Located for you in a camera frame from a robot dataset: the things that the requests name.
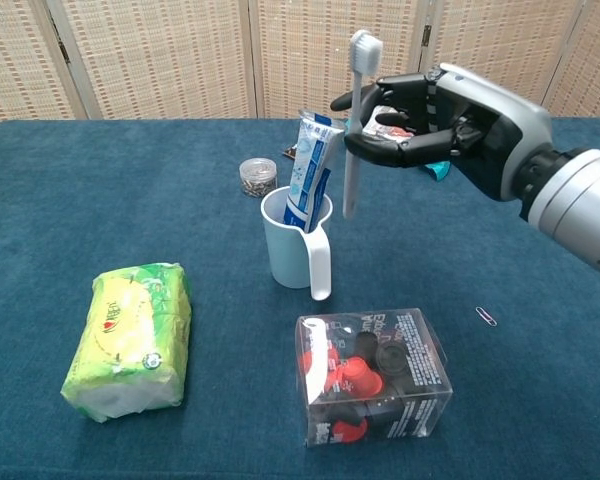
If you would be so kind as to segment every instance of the toothpaste tube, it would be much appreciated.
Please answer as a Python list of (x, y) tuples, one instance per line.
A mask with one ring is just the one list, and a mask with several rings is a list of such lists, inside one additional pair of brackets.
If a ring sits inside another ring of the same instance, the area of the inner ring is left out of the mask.
[(345, 125), (316, 113), (300, 111), (296, 158), (284, 211), (284, 223), (312, 231), (320, 216), (332, 160)]

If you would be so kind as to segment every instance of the green tissue pack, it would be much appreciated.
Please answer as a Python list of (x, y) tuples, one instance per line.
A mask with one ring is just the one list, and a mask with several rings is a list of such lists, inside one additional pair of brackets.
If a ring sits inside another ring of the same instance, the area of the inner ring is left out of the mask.
[(96, 277), (62, 396), (97, 422), (180, 405), (191, 326), (188, 290), (179, 264)]

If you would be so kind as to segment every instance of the blue tablecloth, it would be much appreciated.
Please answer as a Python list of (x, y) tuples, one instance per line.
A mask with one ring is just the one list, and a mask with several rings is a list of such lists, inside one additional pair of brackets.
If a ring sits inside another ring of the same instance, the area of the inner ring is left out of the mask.
[[(600, 275), (455, 169), (364, 164), (358, 215), (328, 185), (333, 295), (271, 278), (238, 165), (293, 120), (0, 124), (0, 478), (600, 478)], [(557, 119), (600, 148), (600, 119)], [(97, 424), (60, 387), (100, 272), (180, 262), (193, 289), (181, 407)], [(489, 327), (476, 306), (498, 321)], [(454, 396), (432, 436), (307, 450), (298, 316), (420, 307)]]

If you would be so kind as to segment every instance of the robotic hand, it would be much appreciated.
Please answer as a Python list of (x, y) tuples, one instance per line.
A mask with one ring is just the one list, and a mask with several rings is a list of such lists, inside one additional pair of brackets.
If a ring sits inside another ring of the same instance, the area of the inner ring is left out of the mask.
[[(488, 197), (521, 200), (525, 221), (600, 271), (600, 150), (554, 150), (544, 108), (445, 63), (365, 87), (363, 125), (377, 105), (397, 110), (378, 115), (378, 123), (415, 136), (396, 143), (346, 135), (354, 155), (389, 167), (451, 159)], [(334, 111), (350, 107), (351, 93), (331, 104)]]

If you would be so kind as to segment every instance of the toothbrush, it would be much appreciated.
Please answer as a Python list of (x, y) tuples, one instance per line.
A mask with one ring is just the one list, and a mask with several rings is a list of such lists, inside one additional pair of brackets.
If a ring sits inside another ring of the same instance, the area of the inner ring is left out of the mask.
[[(349, 62), (353, 71), (353, 97), (351, 100), (349, 133), (360, 133), (362, 131), (362, 123), (360, 122), (362, 76), (376, 74), (381, 56), (382, 42), (380, 40), (373, 37), (366, 30), (358, 30), (353, 34), (349, 50)], [(347, 219), (352, 218), (355, 211), (359, 169), (360, 159), (347, 150), (344, 171), (344, 200), (342, 202), (342, 215)]]

